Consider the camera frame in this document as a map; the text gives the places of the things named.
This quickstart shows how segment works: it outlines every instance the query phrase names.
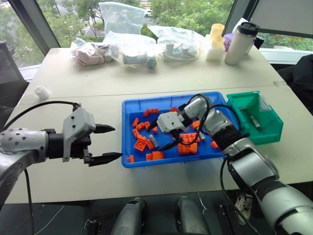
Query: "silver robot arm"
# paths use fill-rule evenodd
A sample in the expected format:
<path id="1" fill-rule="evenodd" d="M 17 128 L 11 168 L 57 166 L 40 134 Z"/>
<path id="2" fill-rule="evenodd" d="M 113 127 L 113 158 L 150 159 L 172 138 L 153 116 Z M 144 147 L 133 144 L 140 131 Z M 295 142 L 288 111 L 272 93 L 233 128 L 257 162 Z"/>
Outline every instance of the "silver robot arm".
<path id="1" fill-rule="evenodd" d="M 203 96 L 196 96 L 179 113 L 161 114 L 157 124 L 162 132 L 185 130 L 193 119 L 202 119 L 206 109 L 207 102 Z M 250 139 L 214 108 L 209 111 L 203 127 L 222 149 L 236 184 L 254 194 L 266 220 L 277 234 L 313 234 L 313 202 L 279 181 L 274 164 Z"/>
<path id="2" fill-rule="evenodd" d="M 62 133 L 54 129 L 30 131 L 23 128 L 0 133 L 0 209 L 9 196 L 19 175 L 30 165 L 42 163 L 47 158 L 83 159 L 89 166 L 107 164 L 122 156 L 121 153 L 104 153 L 93 157 L 88 152 L 91 133 L 115 130 L 108 125 L 95 124 L 93 115 L 77 108 L 63 122 Z"/>

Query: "car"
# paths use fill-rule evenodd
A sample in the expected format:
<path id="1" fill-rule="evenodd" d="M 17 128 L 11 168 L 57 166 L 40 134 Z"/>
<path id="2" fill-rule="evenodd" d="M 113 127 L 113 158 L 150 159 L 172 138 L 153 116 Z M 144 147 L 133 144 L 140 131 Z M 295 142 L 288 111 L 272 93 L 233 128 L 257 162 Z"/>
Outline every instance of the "car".
<path id="1" fill-rule="evenodd" d="M 152 10 L 147 9 L 145 13 L 145 17 L 152 17 Z"/>

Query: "cylindrical container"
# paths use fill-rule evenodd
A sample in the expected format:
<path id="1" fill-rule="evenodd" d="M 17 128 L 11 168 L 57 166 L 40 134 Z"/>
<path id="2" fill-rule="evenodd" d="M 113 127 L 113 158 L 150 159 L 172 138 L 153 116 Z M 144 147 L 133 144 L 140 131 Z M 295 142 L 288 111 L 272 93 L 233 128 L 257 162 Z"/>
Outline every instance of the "cylindrical container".
<path id="1" fill-rule="evenodd" d="M 258 30 L 259 26 L 249 22 L 243 22 L 238 26 L 225 57 L 225 63 L 229 65 L 238 64 L 249 47 L 253 44 Z"/>
<path id="2" fill-rule="evenodd" d="M 225 26 L 221 23 L 215 23 L 211 27 L 210 39 L 215 36 L 222 36 Z"/>
<path id="3" fill-rule="evenodd" d="M 215 36 L 211 38 L 211 47 L 209 48 L 206 60 L 221 60 L 224 49 L 224 38 L 221 36 Z"/>
<path id="4" fill-rule="evenodd" d="M 256 35 L 254 39 L 254 45 L 256 48 L 260 49 L 263 42 L 265 42 L 266 37 L 264 35 Z"/>
<path id="5" fill-rule="evenodd" d="M 39 97 L 39 99 L 48 99 L 50 97 L 49 91 L 41 86 L 36 87 L 35 94 Z"/>

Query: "white water bottle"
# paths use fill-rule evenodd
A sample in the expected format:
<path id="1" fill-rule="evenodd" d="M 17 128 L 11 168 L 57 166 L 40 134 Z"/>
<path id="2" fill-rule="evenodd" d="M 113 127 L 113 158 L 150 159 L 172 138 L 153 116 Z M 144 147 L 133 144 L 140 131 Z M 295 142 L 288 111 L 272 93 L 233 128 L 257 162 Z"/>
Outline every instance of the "white water bottle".
<path id="1" fill-rule="evenodd" d="M 259 26 L 249 22 L 243 22 L 237 27 L 235 36 L 230 44 L 225 57 L 225 63 L 236 65 L 246 54 L 247 50 L 253 44 L 257 35 Z"/>

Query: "plastic bag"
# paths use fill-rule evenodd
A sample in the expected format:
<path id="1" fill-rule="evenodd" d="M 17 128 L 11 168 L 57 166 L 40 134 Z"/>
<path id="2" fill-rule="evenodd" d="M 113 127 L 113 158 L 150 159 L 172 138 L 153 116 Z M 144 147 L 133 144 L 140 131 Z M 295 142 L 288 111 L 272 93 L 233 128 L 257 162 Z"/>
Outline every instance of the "plastic bag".
<path id="1" fill-rule="evenodd" d="M 71 57 L 79 65 L 98 65 L 112 60 L 108 44 L 89 43 L 76 38 L 71 43 Z"/>
<path id="2" fill-rule="evenodd" d="M 103 43 L 110 45 L 112 58 L 124 65 L 133 68 L 145 65 L 150 69 L 157 65 L 156 41 L 153 38 L 110 31 Z"/>
<path id="3" fill-rule="evenodd" d="M 195 31 L 177 27 L 148 25 L 158 37 L 157 43 L 163 44 L 164 61 L 188 62 L 198 58 L 204 37 Z"/>
<path id="4" fill-rule="evenodd" d="M 145 20 L 144 9 L 118 2 L 100 2 L 99 7 L 105 22 L 105 35 L 109 31 L 140 34 Z"/>

